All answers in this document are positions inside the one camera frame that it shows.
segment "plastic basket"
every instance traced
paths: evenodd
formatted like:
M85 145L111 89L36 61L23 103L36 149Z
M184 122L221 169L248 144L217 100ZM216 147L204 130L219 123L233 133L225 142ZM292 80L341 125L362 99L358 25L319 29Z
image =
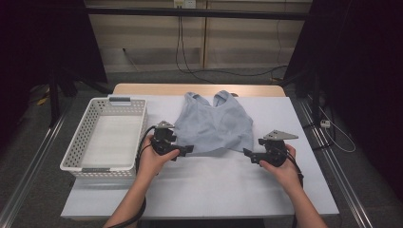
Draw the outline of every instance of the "plastic basket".
M132 179L146 128L146 100L94 98L81 119L60 168L77 179Z

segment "table surface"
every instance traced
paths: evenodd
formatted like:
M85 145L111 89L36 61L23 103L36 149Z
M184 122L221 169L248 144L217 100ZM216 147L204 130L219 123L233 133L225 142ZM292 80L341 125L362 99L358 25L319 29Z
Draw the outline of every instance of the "table surface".
M165 117L168 117L167 121L174 123L181 111L185 92L193 91L211 99L220 90L239 95L238 101L254 120L255 138L267 134L268 129L299 135L299 139L288 143L299 152L297 160L305 175L305 191L320 214L338 214L334 199L300 126L297 114L281 87L120 84L116 85L112 96L135 94L136 97L147 99L149 124ZM255 143L254 150L258 151L261 147ZM119 184L101 183L103 189L95 191L94 186L100 185L98 181L76 180L62 217L71 219L108 217L113 212L112 207L117 206L130 184L131 181L127 180ZM99 198L103 199L107 209L101 208L100 205L88 207L99 204L97 203ZM205 153L202 156L191 154L175 162L168 162L147 192L144 219L241 219L293 213L291 202L271 175L258 165L252 164L242 153L223 150Z
M192 91L200 95L214 95L221 90L239 97L285 97L278 85L195 85L195 84L118 84L113 94L180 95Z

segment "wrist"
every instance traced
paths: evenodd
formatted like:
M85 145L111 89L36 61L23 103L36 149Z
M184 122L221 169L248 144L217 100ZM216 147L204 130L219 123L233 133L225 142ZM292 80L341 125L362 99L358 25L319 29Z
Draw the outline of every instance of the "wrist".
M139 173L137 174L137 176L136 176L135 181L136 181L138 184L149 185L149 184L152 182L153 179L154 179L154 176L147 175L146 173L143 173L143 172L139 172Z
M302 186L298 183L289 184L287 186L283 186L284 191L287 193L288 196L292 197L294 195L298 195L301 192L303 193Z

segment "wooden panel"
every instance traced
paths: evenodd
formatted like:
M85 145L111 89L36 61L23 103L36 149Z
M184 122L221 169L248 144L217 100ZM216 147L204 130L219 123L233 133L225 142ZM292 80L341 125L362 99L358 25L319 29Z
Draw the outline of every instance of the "wooden panel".
M221 90L240 97L285 97L284 90L277 85L118 84L113 94L183 95L192 91L212 96Z
M173 0L86 0L86 4L172 8ZM197 1L198 9L212 10L308 12L310 6L310 0ZM132 54L129 58L133 65L139 66L139 70L154 68L153 66L157 66L157 69L176 68L172 61L175 60L179 38L177 17L90 15L90 21L100 49L130 49ZM276 67L288 65L303 22L183 17L182 25L186 58L196 60L189 64L191 68ZM181 49L179 53L179 63L182 64ZM139 63L139 58L148 62Z

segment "sleeveless shirt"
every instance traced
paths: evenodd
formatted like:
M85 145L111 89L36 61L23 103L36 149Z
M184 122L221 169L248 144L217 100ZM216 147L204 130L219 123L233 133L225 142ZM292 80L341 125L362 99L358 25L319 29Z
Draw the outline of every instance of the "sleeveless shirt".
M184 98L174 128L178 145L194 145L193 153L253 149L253 121L230 93L217 93L213 105L194 92L187 92Z

